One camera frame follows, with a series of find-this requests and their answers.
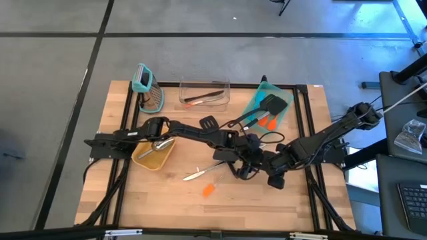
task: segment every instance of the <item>wooden table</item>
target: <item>wooden table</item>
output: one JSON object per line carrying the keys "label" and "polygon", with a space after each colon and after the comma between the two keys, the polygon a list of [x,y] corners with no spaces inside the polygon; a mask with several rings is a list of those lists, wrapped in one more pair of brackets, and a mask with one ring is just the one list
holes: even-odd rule
{"label": "wooden table", "polygon": [[[123,107],[127,95],[128,81],[112,81],[99,130],[112,133],[119,129]],[[178,88],[164,87],[165,105],[160,113],[147,115],[140,113],[138,125],[154,116],[166,116],[182,123],[199,126],[198,121],[214,115],[221,125],[242,114],[255,89],[231,89],[228,108],[222,113],[200,113],[185,111],[178,101]],[[308,85],[310,104],[316,131],[330,125],[328,104],[324,89],[319,85]],[[131,109],[135,104],[133,95]],[[304,100],[300,96],[304,119],[304,129],[308,126],[304,114]],[[129,127],[131,113],[128,117]],[[298,124],[294,103],[290,106],[278,130],[286,136],[284,143],[298,137]],[[276,144],[265,149],[274,151]],[[308,190],[304,171],[289,171],[285,174],[285,188],[274,189],[267,185],[267,175],[263,172],[249,181],[234,178],[230,170],[223,166],[192,181],[182,179],[196,171],[212,165],[213,149],[203,143],[177,138],[169,159],[160,171],[148,171],[131,163],[123,199],[120,226],[159,227],[178,229],[227,229],[260,231],[312,231]],[[111,159],[102,159],[88,172],[80,204],[75,218],[80,223],[102,200],[107,188]],[[342,172],[334,165],[323,164],[324,179],[328,199],[345,222],[355,227],[346,184]],[[212,195],[205,199],[202,189],[221,175],[224,178]],[[320,225],[324,228],[324,218],[320,201],[317,200]],[[115,199],[111,202],[107,223],[112,222]]]}

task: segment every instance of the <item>teal box grater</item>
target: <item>teal box grater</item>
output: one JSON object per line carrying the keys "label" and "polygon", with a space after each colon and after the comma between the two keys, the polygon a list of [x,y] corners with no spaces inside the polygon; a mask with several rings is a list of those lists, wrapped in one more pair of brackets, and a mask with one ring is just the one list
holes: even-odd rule
{"label": "teal box grater", "polygon": [[157,113],[163,107],[165,93],[159,87],[151,70],[143,63],[138,64],[132,79],[132,90],[141,93],[139,110],[144,113]]}

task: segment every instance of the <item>spoon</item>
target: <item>spoon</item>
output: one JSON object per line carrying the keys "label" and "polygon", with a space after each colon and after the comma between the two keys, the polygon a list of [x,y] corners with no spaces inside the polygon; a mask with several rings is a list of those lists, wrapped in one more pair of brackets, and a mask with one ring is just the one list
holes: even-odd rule
{"label": "spoon", "polygon": [[141,159],[141,158],[149,155],[153,151],[164,150],[166,147],[169,147],[174,141],[175,141],[175,139],[173,139],[173,138],[167,139],[165,141],[156,141],[156,142],[151,144],[151,149],[142,153],[141,155],[139,155],[138,159]]}

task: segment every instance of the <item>chair leg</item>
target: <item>chair leg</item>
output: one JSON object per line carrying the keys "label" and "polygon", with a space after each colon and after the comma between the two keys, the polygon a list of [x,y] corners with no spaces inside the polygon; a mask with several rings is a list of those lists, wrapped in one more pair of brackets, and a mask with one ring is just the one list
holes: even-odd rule
{"label": "chair leg", "polygon": [[283,1],[282,3],[282,8],[280,9],[280,13],[279,13],[279,17],[282,16],[282,13],[285,11],[286,7],[288,6],[288,4],[290,3],[291,0],[288,0],[288,2]]}

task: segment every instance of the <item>plastic bag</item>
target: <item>plastic bag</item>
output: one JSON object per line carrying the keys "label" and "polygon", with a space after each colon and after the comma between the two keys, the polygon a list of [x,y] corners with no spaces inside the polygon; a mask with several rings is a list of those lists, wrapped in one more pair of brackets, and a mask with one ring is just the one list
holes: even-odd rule
{"label": "plastic bag", "polygon": [[420,139],[425,129],[424,123],[413,119],[403,126],[394,144],[413,153],[422,154]]}

